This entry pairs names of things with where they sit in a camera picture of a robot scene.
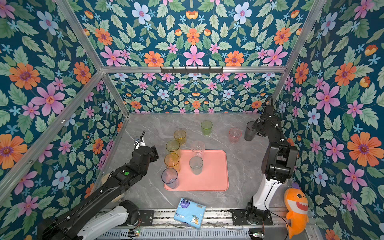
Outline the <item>light green tall glass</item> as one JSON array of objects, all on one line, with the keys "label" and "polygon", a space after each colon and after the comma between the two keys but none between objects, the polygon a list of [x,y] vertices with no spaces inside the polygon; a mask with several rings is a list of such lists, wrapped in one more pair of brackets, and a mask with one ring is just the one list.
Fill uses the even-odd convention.
[{"label": "light green tall glass", "polygon": [[169,153],[179,154],[181,144],[178,140],[170,140],[166,143],[166,150]]}]

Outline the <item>grey smoke tall glass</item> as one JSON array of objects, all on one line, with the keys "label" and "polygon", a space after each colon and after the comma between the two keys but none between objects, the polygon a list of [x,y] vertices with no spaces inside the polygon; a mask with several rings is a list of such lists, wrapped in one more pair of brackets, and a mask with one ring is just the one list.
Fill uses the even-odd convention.
[{"label": "grey smoke tall glass", "polygon": [[256,134],[258,133],[258,131],[253,127],[254,125],[254,121],[250,121],[247,123],[246,125],[246,130],[245,130],[245,135],[244,135],[244,139],[248,142],[252,141],[253,138],[256,136]]}]

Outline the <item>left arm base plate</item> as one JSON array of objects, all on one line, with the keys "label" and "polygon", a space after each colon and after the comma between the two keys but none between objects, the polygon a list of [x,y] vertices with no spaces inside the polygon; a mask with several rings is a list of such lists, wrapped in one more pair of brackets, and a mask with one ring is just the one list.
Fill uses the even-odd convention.
[{"label": "left arm base plate", "polygon": [[150,227],[154,220],[154,210],[139,210],[139,223],[137,227]]}]

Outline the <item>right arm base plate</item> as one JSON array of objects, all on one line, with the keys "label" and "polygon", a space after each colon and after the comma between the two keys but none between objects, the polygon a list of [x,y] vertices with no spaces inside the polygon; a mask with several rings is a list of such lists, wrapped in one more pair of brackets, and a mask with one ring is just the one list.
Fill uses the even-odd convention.
[{"label": "right arm base plate", "polygon": [[252,220],[249,220],[246,215],[245,209],[230,209],[229,212],[232,214],[232,222],[234,226],[272,226],[273,220],[271,214],[260,217],[256,216]]}]

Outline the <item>pink plastic tray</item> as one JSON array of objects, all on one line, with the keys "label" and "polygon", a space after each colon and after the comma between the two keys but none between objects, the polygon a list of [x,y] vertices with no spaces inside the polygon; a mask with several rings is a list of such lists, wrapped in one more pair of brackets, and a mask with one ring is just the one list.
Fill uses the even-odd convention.
[{"label": "pink plastic tray", "polygon": [[167,191],[182,192],[225,192],[229,189],[227,155],[223,150],[205,150],[203,168],[195,175],[189,165],[194,156],[192,150],[181,150],[181,173],[178,175],[179,185],[172,189],[164,184]]}]

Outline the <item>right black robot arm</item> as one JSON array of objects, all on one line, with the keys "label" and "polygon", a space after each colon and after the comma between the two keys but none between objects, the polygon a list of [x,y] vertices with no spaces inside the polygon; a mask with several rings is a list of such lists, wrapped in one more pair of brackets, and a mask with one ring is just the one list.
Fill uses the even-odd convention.
[{"label": "right black robot arm", "polygon": [[248,142],[255,136],[269,140],[262,161],[262,183],[246,207],[246,219],[251,225],[265,222],[271,216],[270,202],[277,189],[292,177],[298,154],[296,147],[291,146],[284,136],[281,120],[275,115],[273,98],[267,97],[262,107],[261,116],[248,122],[245,132]]}]

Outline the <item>blue tall glass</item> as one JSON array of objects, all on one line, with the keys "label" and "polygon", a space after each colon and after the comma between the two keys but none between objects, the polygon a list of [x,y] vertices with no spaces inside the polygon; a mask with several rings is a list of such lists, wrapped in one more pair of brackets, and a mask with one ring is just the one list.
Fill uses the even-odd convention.
[{"label": "blue tall glass", "polygon": [[161,178],[166,187],[170,189],[176,189],[179,186],[178,171],[174,168],[165,169]]}]

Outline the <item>short amber glass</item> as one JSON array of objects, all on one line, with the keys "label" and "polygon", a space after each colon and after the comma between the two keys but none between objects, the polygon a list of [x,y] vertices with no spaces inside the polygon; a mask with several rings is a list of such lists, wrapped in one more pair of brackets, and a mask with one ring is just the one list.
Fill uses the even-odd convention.
[{"label": "short amber glass", "polygon": [[183,146],[187,141],[187,133],[183,129],[176,130],[174,132],[174,138],[180,143],[181,146]]}]

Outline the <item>yellow tall glass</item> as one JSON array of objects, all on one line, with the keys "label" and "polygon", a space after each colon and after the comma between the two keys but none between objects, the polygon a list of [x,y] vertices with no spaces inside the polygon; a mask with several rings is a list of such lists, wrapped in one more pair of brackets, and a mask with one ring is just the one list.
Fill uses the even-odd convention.
[{"label": "yellow tall glass", "polygon": [[164,159],[164,163],[167,168],[173,168],[177,172],[181,170],[181,165],[180,165],[180,157],[178,154],[175,153],[170,153],[166,155]]}]

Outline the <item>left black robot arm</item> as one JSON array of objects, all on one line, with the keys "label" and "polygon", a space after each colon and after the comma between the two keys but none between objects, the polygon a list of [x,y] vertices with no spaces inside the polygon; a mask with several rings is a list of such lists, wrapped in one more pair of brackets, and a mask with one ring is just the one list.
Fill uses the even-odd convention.
[{"label": "left black robot arm", "polygon": [[150,163],[159,159],[155,146],[135,146],[132,159],[112,171],[104,184],[68,212],[45,219],[38,226],[39,240],[94,240],[116,226],[134,226],[140,222],[139,208],[126,200],[97,217],[104,207],[122,196],[148,172]]}]

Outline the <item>clear tall glass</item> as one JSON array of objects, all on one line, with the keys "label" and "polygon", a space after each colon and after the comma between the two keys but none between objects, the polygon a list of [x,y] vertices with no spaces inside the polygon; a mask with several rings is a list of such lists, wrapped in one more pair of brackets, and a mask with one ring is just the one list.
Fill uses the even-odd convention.
[{"label": "clear tall glass", "polygon": [[195,156],[202,158],[205,152],[205,143],[202,141],[194,141],[192,142],[191,150]]}]

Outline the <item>teal tall glass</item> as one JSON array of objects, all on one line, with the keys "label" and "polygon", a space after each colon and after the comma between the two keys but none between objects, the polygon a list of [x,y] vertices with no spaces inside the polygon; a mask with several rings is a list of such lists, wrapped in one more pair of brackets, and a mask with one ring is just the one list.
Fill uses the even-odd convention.
[{"label": "teal tall glass", "polygon": [[190,159],[189,165],[191,171],[195,175],[199,175],[202,172],[204,161],[201,157],[194,156]]}]

